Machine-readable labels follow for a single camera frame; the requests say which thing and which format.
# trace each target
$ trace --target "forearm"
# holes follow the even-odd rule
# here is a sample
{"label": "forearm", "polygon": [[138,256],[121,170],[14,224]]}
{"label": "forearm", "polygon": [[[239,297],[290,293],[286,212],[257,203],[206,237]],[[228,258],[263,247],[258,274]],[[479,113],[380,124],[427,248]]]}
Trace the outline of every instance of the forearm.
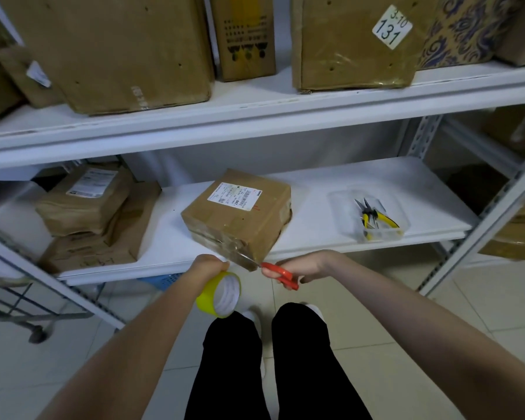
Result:
{"label": "forearm", "polygon": [[331,253],[325,269],[387,329],[467,418],[525,418],[525,365],[406,286]]}
{"label": "forearm", "polygon": [[140,419],[199,291],[187,274],[101,348],[38,420]]}

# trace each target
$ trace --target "white shoe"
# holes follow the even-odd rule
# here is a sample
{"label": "white shoe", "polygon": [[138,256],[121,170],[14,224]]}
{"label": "white shoe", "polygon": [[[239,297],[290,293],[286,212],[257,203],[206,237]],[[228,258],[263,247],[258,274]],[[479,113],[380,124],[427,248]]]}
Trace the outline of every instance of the white shoe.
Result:
{"label": "white shoe", "polygon": [[325,318],[323,317],[323,313],[321,312],[321,310],[316,305],[312,305],[312,304],[306,303],[306,302],[302,302],[301,304],[307,306],[308,308],[310,308],[313,312],[315,312],[315,314],[317,314],[319,316],[319,318],[321,318],[325,322],[325,324],[327,323],[325,321]]}
{"label": "white shoe", "polygon": [[[257,329],[257,333],[259,334],[259,338],[262,340],[262,338],[263,338],[263,335],[262,335],[263,328],[261,326],[261,320],[260,320],[259,316],[256,313],[254,313],[253,311],[251,311],[251,310],[244,311],[244,312],[241,313],[241,315],[243,317],[245,317],[245,318],[249,318],[249,320],[251,320],[253,323],[255,323],[255,329]],[[266,368],[264,366],[264,358],[261,357],[261,378],[264,379],[265,375],[266,375]]]}

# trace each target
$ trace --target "hand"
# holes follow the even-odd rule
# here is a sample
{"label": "hand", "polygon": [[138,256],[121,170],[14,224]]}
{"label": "hand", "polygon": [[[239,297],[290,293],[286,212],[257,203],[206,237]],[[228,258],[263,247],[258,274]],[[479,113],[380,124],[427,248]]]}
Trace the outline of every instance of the hand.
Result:
{"label": "hand", "polygon": [[229,261],[220,261],[214,255],[203,254],[196,257],[189,270],[183,276],[186,275],[189,280],[198,285],[201,292],[210,279],[222,271],[226,271],[229,267]]}
{"label": "hand", "polygon": [[[300,283],[309,283],[313,280],[329,276],[328,261],[338,252],[333,250],[320,250],[307,255],[298,256],[297,258],[286,259],[278,262],[282,268],[290,271],[297,281],[301,278]],[[267,268],[263,268],[263,275],[268,278],[280,277],[280,274],[273,273]],[[291,290],[289,286],[284,285],[286,289]]]}

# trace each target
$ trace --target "wire basket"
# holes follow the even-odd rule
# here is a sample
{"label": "wire basket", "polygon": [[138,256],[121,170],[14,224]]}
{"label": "wire basket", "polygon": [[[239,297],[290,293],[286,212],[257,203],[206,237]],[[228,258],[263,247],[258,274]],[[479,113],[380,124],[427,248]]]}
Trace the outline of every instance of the wire basket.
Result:
{"label": "wire basket", "polygon": [[140,282],[149,283],[154,286],[156,289],[164,291],[174,282],[176,282],[183,273],[178,274],[166,274],[166,275],[156,275],[155,277],[145,277],[137,278],[136,280]]}

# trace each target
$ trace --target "leg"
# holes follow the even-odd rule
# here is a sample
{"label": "leg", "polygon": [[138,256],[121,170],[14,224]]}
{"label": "leg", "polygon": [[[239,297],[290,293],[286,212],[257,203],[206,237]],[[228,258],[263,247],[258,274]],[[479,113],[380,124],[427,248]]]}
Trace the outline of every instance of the leg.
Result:
{"label": "leg", "polygon": [[262,345],[255,324],[238,312],[215,320],[204,339],[185,420],[270,420],[262,391]]}
{"label": "leg", "polygon": [[272,338],[280,420],[371,419],[314,311],[299,303],[282,306],[272,321]]}

